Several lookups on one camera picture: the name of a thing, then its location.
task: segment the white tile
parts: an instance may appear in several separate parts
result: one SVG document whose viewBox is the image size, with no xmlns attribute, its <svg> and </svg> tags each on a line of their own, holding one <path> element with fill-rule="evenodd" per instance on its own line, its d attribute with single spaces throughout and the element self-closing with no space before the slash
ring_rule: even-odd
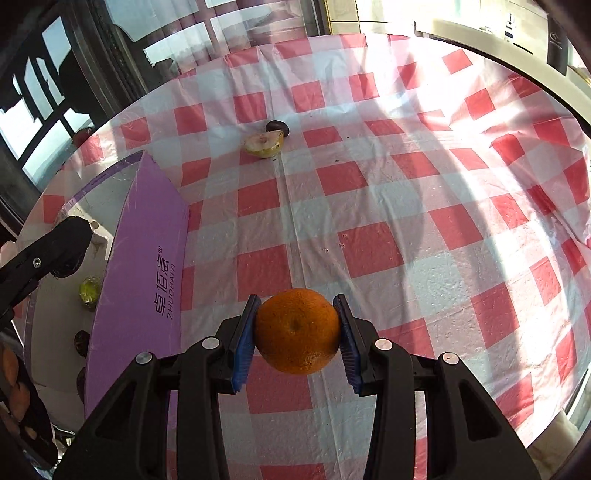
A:
<svg viewBox="0 0 591 480">
<path fill-rule="evenodd" d="M 359 22 L 331 22 L 330 29 L 333 35 L 360 33 Z"/>
<path fill-rule="evenodd" d="M 442 252 L 407 264 L 410 283 L 423 315 L 434 315 L 470 301 L 452 254 Z"/>
<path fill-rule="evenodd" d="M 334 22 L 356 22 L 357 6 L 355 0 L 326 0 L 329 18 Z"/>
</svg>

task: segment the green fruit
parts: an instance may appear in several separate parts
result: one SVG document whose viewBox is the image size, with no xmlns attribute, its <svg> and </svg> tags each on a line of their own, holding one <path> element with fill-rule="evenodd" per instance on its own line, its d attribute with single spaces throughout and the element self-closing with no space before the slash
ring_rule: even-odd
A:
<svg viewBox="0 0 591 480">
<path fill-rule="evenodd" d="M 99 301 L 101 291 L 100 278 L 88 277 L 84 282 L 80 284 L 78 294 L 84 306 L 90 310 L 96 308 L 96 304 Z"/>
</svg>

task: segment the chinese characters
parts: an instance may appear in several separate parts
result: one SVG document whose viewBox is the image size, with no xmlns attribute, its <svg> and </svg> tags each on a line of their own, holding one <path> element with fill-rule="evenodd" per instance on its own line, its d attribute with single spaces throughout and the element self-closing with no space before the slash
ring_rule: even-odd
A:
<svg viewBox="0 0 591 480">
<path fill-rule="evenodd" d="M 156 270 L 155 310 L 160 315 L 173 319 L 174 307 L 174 264 L 162 256 L 162 248 L 158 247 Z"/>
</svg>

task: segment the red and white checkered tablecloth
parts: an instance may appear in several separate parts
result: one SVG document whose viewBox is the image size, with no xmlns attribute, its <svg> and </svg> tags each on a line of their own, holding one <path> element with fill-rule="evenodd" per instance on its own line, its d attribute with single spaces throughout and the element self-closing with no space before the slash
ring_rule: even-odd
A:
<svg viewBox="0 0 591 480">
<path fill-rule="evenodd" d="M 291 129 L 280 157 L 241 153 L 270 119 Z M 20 246 L 93 176 L 145 149 L 190 204 L 185 348 L 250 293 L 345 293 L 409 352 L 458 353 L 529 444 L 589 364 L 583 145 L 545 92 L 446 43 L 264 45 L 161 86 L 101 128 L 48 186 Z M 339 355 L 309 377 L 255 356 L 220 409 L 232 480 L 362 478 L 374 399 L 354 395 Z M 417 418 L 421 477 L 424 409 Z"/>
</svg>

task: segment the black bracket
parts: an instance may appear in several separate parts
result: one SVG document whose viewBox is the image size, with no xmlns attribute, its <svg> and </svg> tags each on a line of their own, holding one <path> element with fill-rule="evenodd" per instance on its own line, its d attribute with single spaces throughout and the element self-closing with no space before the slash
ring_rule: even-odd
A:
<svg viewBox="0 0 591 480">
<path fill-rule="evenodd" d="M 88 221 L 67 217 L 0 269 L 0 332 L 45 275 L 64 278 L 80 268 L 91 239 Z"/>
<path fill-rule="evenodd" d="M 342 335 L 351 335 L 342 340 L 343 359 L 352 345 L 359 353 L 357 365 L 345 365 L 349 383 L 360 396 L 377 395 L 364 480 L 413 478 L 415 391 L 425 392 L 428 480 L 539 480 L 519 437 L 457 355 L 410 355 L 354 317 L 344 295 L 334 306 L 349 327 Z"/>
<path fill-rule="evenodd" d="M 178 478 L 228 480 L 217 395 L 234 395 L 246 381 L 260 305 L 251 295 L 242 315 L 185 353 L 138 354 L 90 414 L 54 479 L 166 479 L 168 404 L 178 390 Z"/>
</svg>

